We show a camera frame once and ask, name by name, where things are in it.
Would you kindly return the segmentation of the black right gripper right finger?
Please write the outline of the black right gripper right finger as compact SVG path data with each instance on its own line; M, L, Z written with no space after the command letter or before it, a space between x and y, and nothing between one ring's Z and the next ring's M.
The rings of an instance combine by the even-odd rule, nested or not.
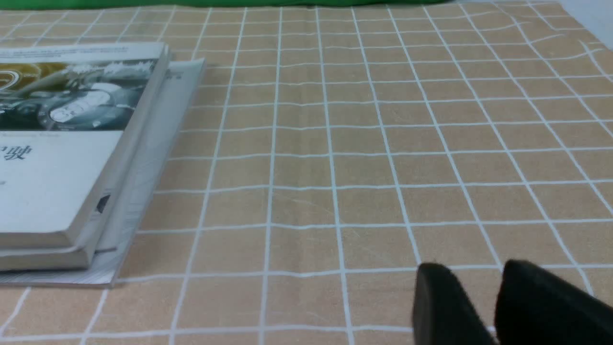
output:
M608 304L526 260L508 260L494 325L501 345L610 345Z

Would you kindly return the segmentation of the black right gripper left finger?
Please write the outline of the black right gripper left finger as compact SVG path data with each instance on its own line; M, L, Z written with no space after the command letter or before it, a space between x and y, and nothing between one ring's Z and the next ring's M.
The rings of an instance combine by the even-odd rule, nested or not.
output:
M457 277L442 264L418 267L412 306L416 345L494 345Z

